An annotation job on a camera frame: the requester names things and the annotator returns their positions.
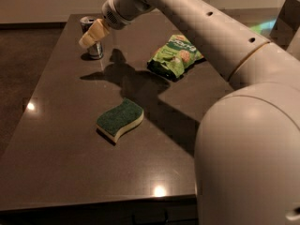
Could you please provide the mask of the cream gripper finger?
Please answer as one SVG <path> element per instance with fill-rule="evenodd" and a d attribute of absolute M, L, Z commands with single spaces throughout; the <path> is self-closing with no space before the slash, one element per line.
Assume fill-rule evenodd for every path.
<path fill-rule="evenodd" d="M 103 38 L 110 34 L 108 24 L 102 19 L 96 19 L 88 30 L 82 35 L 79 44 L 83 49 L 88 49 L 100 42 Z"/>

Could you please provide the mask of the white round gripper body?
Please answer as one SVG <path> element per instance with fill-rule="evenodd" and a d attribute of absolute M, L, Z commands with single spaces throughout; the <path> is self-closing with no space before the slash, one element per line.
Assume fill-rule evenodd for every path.
<path fill-rule="evenodd" d="M 142 0 L 107 0 L 102 6 L 102 15 L 112 29 L 121 30 L 153 9 Z"/>

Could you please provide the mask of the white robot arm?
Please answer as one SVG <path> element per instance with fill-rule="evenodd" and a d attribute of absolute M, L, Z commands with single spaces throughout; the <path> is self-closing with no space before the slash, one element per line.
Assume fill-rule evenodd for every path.
<path fill-rule="evenodd" d="M 203 0 L 108 0 L 84 48 L 159 9 L 233 91 L 195 143 L 200 225 L 300 225 L 300 63 Z"/>

